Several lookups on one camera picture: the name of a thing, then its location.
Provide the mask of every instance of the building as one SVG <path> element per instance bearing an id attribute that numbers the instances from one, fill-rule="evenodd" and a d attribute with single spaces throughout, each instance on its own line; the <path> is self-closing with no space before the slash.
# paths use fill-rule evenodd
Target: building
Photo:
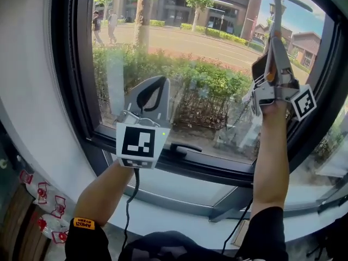
<path id="1" fill-rule="evenodd" d="M 285 41 L 287 42 L 287 44 L 285 45 L 285 47 L 287 49 L 290 45 L 291 35 L 293 34 L 293 31 L 282 26 L 281 32 L 282 32 L 282 37 L 284 37 Z M 269 27 L 263 26 L 262 24 L 256 25 L 255 31 L 254 31 L 254 36 L 263 40 L 263 41 L 266 41 L 265 34 L 269 34 Z"/>
<path id="2" fill-rule="evenodd" d="M 294 55 L 301 65 L 311 69 L 315 62 L 321 38 L 314 32 L 294 34 L 288 49 L 288 54 Z"/>
<path id="3" fill-rule="evenodd" d="M 136 16 L 135 0 L 114 0 L 109 4 L 119 17 L 133 22 Z M 215 0 L 212 9 L 200 12 L 197 25 L 209 26 L 249 39 L 253 20 L 258 17 L 261 0 Z M 94 5 L 103 12 L 104 6 Z M 187 7 L 185 0 L 156 0 L 153 2 L 151 19 L 162 20 L 167 26 L 179 27 L 181 23 L 193 23 L 195 11 Z"/>

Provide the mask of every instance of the black cable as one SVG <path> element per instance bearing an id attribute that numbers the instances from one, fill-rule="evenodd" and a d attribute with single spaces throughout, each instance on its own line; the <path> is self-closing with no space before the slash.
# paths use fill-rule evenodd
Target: black cable
<path id="1" fill-rule="evenodd" d="M 223 254 L 225 252 L 225 248 L 226 248 L 226 244 L 227 242 L 230 240 L 230 238 L 232 237 L 232 235 L 234 234 L 234 232 L 236 231 L 236 229 L 238 228 L 238 226 L 240 225 L 241 221 L 243 220 L 246 212 L 249 210 L 250 206 L 251 206 L 252 200 L 249 202 L 248 206 L 245 208 L 245 211 L 243 213 L 243 215 L 241 216 L 240 220 L 238 221 L 237 225 L 235 226 L 234 230 L 232 231 L 232 233 L 230 234 L 230 236 L 228 236 L 228 238 L 226 239 L 226 241 L 223 244 L 223 248 L 221 251 L 221 254 Z"/>
<path id="2" fill-rule="evenodd" d="M 125 234 L 125 241 L 123 242 L 122 250 L 125 248 L 126 242 L 127 242 L 127 239 L 128 239 L 127 228 L 128 228 L 128 225 L 129 225 L 129 204 L 131 203 L 131 201 L 135 198 L 136 194 L 138 193 L 139 184 L 140 184 L 139 169 L 138 168 L 134 168 L 134 174 L 135 174 L 135 188 L 134 188 L 132 196 L 127 200 L 127 203 L 126 203 L 127 223 L 126 223 L 125 230 L 123 231 L 124 234 Z"/>

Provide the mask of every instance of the street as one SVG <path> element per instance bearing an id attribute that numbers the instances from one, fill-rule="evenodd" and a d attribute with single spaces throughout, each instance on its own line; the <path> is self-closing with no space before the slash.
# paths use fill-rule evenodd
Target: street
<path id="1" fill-rule="evenodd" d="M 121 25 L 115 28 L 117 42 L 129 44 L 133 42 L 134 28 Z M 109 43 L 108 30 L 102 28 L 101 39 Z M 250 70 L 253 62 L 261 53 L 238 43 L 219 41 L 202 35 L 191 34 L 178 28 L 150 28 L 150 52 L 163 49 L 172 56 L 192 54 L 194 57 L 205 57 L 208 60 L 218 60 L 223 65 L 235 70 Z M 295 77 L 300 84 L 305 84 L 308 75 L 293 65 Z"/>

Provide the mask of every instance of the walking person in white shirt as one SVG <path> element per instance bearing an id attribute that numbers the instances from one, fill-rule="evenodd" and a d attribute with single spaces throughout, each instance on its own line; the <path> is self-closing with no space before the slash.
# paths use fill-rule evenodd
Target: walking person in white shirt
<path id="1" fill-rule="evenodd" d="M 109 10 L 109 18 L 108 18 L 108 34 L 110 39 L 110 44 L 114 42 L 116 43 L 116 37 L 114 35 L 115 27 L 117 26 L 117 15 L 114 14 L 113 10 Z"/>

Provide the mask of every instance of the sky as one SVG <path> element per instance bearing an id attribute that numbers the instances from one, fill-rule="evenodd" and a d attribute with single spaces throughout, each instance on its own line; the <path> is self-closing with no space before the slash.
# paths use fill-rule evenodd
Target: sky
<path id="1" fill-rule="evenodd" d="M 324 26 L 325 12 L 321 10 L 311 0 L 300 0 L 313 9 L 313 13 L 297 6 L 296 4 L 285 0 L 284 5 L 287 7 L 282 16 L 282 25 L 296 33 L 315 32 L 319 36 L 322 34 Z M 270 3 L 274 0 L 262 0 L 257 24 L 267 25 L 266 20 L 270 17 Z"/>

